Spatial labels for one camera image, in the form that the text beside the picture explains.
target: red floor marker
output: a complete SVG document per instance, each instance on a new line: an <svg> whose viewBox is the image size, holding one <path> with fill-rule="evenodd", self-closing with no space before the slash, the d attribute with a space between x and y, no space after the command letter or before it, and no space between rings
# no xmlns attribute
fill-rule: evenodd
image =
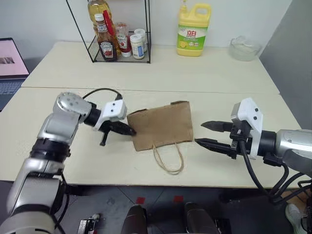
<svg viewBox="0 0 312 234"><path fill-rule="evenodd" d="M144 204L144 202L145 202L145 198L144 197L137 197L136 198L136 204Z"/></svg>
<svg viewBox="0 0 312 234"><path fill-rule="evenodd" d="M174 197L174 202L176 202L176 203L183 202L183 196L175 196Z"/></svg>

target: yellow detergent bottle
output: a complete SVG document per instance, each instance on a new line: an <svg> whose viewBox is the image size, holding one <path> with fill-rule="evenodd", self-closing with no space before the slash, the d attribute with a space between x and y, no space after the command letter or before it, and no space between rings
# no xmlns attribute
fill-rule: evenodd
<svg viewBox="0 0 312 234"><path fill-rule="evenodd" d="M209 26L211 7L205 3L198 3L188 11L185 1L183 0L179 13L176 51L183 56L200 56ZM207 13L199 13L199 9L205 9Z"/></svg>

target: laptop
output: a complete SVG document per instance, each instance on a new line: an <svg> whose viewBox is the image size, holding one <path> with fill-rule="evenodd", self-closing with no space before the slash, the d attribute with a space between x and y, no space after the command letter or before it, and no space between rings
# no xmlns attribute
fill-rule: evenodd
<svg viewBox="0 0 312 234"><path fill-rule="evenodd" d="M0 39L0 111L26 80L29 71L12 38Z"/></svg>

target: laptop keyboard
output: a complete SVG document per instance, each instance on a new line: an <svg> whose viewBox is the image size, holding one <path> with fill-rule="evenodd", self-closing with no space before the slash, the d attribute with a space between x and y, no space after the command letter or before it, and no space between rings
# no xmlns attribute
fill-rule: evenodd
<svg viewBox="0 0 312 234"><path fill-rule="evenodd" d="M23 81L19 82L0 82L0 95L1 94L14 94L20 88Z"/></svg>

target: white table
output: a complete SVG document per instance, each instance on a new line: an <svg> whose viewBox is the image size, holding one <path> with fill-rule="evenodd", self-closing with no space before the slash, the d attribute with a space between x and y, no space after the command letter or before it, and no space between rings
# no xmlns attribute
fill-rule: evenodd
<svg viewBox="0 0 312 234"><path fill-rule="evenodd" d="M80 42L58 42L23 87L279 94L257 58L242 62L227 48L200 57L178 56L174 46L152 46L152 63L92 63Z"/></svg>
<svg viewBox="0 0 312 234"><path fill-rule="evenodd" d="M36 141L44 119L51 113L56 96L62 91L83 95L90 90L62 88L21 88L0 113L0 180L14 180L31 147ZM194 137L213 138L230 143L229 133L219 133L201 127L209 120L230 121L235 103L252 97L264 114L264 129L299 129L299 125L282 97L277 94L220 94L189 92L121 91L128 113L143 108L188 100L191 104ZM88 100L102 105L115 97L110 92L98 92ZM65 161L65 176L69 183L88 185L173 185L208 187L252 187L241 156L232 160L226 155L206 150L195 142L179 144L185 159L185 169L179 175L169 175L155 162L151 150L136 152L131 137L110 133L105 147L99 146L102 133L80 125L71 147L71 157ZM159 148L169 166L178 164L174 146ZM273 186L282 169L265 165L261 157L252 161L261 183Z"/></svg>

